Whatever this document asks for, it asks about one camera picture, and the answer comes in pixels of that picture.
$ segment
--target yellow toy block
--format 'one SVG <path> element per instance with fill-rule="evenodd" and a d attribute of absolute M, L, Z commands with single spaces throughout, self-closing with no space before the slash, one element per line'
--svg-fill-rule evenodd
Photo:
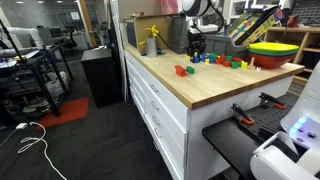
<path fill-rule="evenodd" d="M 242 69 L 247 69 L 247 67 L 248 67 L 248 63 L 242 61 L 241 68 L 242 68 Z"/>

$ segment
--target drawer handle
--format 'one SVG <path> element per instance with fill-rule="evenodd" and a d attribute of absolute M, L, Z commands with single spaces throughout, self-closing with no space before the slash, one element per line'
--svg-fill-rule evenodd
<path fill-rule="evenodd" d="M 159 92 L 159 90 L 153 84 L 150 85 L 150 88 L 153 92 Z"/>
<path fill-rule="evenodd" d="M 155 109 L 157 111 L 159 110 L 158 106 L 156 105 L 156 103 L 154 101 L 151 101 L 151 105 L 152 105 L 153 109 Z"/>
<path fill-rule="evenodd" d="M 162 138 L 162 136 L 159 134 L 158 129 L 154 128 L 154 132 L 156 133 L 156 135 L 158 136 L 158 138 Z"/>
<path fill-rule="evenodd" d="M 154 147 L 156 147 L 156 150 L 159 151 L 158 144 L 155 141 L 153 141 L 153 144 L 154 144 Z"/>
<path fill-rule="evenodd" d="M 156 125 L 160 125 L 160 123 L 159 123 L 159 121 L 158 121 L 156 116 L 152 116 L 152 120 Z"/>

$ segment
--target drawer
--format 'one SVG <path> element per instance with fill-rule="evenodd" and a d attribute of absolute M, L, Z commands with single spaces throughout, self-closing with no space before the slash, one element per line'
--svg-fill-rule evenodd
<path fill-rule="evenodd" d="M 151 134 L 151 136 L 152 136 L 152 138 L 154 140 L 153 143 L 155 145 L 155 148 L 160 152 L 164 162 L 167 165 L 167 168 L 170 171 L 170 174 L 171 174 L 172 178 L 174 180 L 182 180 L 184 176 L 180 175 L 180 173 L 178 172 L 176 166 L 174 165 L 174 163 L 173 163 L 168 151 L 165 149 L 163 143 L 161 142 L 161 140 L 155 134 L 155 131 L 154 131 L 155 127 L 151 123 L 151 121 L 148 118 L 148 116 L 146 116 L 145 114 L 143 114 L 142 116 L 145 119 L 146 125 L 147 125 L 147 127 L 148 127 L 148 129 L 150 131 L 150 134 Z"/>
<path fill-rule="evenodd" d="M 130 91 L 131 91 L 132 98 L 133 98 L 136 106 L 138 107 L 139 112 L 144 114 L 145 113 L 145 103 L 143 101 L 141 101 L 141 98 L 139 97 L 139 95 L 137 94 L 137 92 L 133 86 L 130 86 Z"/>
<path fill-rule="evenodd" d="M 139 76 L 139 74 L 136 72 L 136 70 L 134 70 L 132 67 L 129 68 L 129 79 L 131 78 L 131 81 L 130 83 L 133 83 L 138 91 L 138 93 L 142 96 L 145 96 L 144 93 L 143 93 L 143 89 L 141 87 L 141 84 L 142 84 L 142 79 L 141 77 Z"/>
<path fill-rule="evenodd" d="M 179 147 L 172 133 L 169 132 L 167 126 L 150 105 L 147 105 L 146 111 L 148 119 L 152 121 L 151 124 L 154 126 L 153 131 L 155 135 L 163 143 L 180 175 L 183 175 L 186 167 L 186 151 Z"/>
<path fill-rule="evenodd" d="M 175 118 L 171 116 L 168 110 L 162 105 L 162 103 L 158 101 L 158 99 L 155 96 L 152 95 L 150 91 L 144 92 L 146 93 L 147 97 L 145 99 L 146 112 L 148 112 L 148 110 L 150 112 L 150 109 L 156 112 L 156 114 L 162 119 L 163 124 L 165 124 L 166 127 L 168 127 L 169 132 L 175 138 L 180 149 L 183 150 L 183 152 L 185 152 L 187 149 L 186 146 L 188 141 L 188 133 L 184 129 L 182 129 L 181 126 L 179 126 Z"/>
<path fill-rule="evenodd" d="M 179 126 L 186 131 L 188 108 L 144 67 L 141 66 L 139 72 L 145 81 L 147 89 L 153 96 L 157 97 L 158 101 L 167 108 L 170 116 L 174 117 Z"/>
<path fill-rule="evenodd" d="M 129 74 L 138 74 L 140 79 L 146 84 L 147 89 L 167 107 L 171 116 L 175 117 L 179 126 L 186 131 L 188 108 L 128 52 L 126 52 L 126 57 Z"/>
<path fill-rule="evenodd" d="M 133 58 L 131 54 L 129 54 L 127 51 L 125 52 L 125 56 L 127 65 L 130 64 L 137 72 L 139 72 L 141 68 L 140 63 L 137 60 L 135 60 L 135 58 Z"/>

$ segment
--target orange toy block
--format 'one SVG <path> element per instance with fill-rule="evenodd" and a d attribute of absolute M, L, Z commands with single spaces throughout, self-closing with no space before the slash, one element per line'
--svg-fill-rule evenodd
<path fill-rule="evenodd" d="M 222 64 L 222 60 L 221 59 L 216 59 L 216 64 Z"/>
<path fill-rule="evenodd" d="M 225 61 L 225 62 L 223 63 L 223 66 L 225 66 L 225 67 L 231 67 L 231 62 Z"/>
<path fill-rule="evenodd" d="M 234 61 L 234 62 L 242 62 L 243 60 L 241 58 L 232 58 L 232 61 Z"/>
<path fill-rule="evenodd" d="M 224 55 L 224 54 L 221 54 L 221 55 L 220 55 L 220 59 L 221 59 L 221 61 L 223 62 L 223 61 L 225 61 L 225 60 L 227 59 L 227 56 Z"/>
<path fill-rule="evenodd" d="M 175 68 L 176 68 L 176 74 L 178 76 L 181 76 L 181 77 L 186 76 L 186 69 L 184 69 L 183 67 L 181 67 L 179 65 L 176 65 Z"/>

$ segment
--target gray carpet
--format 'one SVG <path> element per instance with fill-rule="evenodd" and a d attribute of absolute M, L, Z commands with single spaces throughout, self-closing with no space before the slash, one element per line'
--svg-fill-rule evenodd
<path fill-rule="evenodd" d="M 61 173 L 75 180 L 172 179 L 135 105 L 97 109 L 80 61 L 70 62 L 70 67 L 75 80 L 66 100 L 89 97 L 89 113 L 86 118 L 47 129 L 48 156 Z M 0 142 L 9 133 L 0 133 Z M 35 126 L 28 126 L 0 147 L 0 179 L 61 179 L 43 155 L 43 143 L 17 153 L 23 146 L 21 139 L 41 135 Z"/>

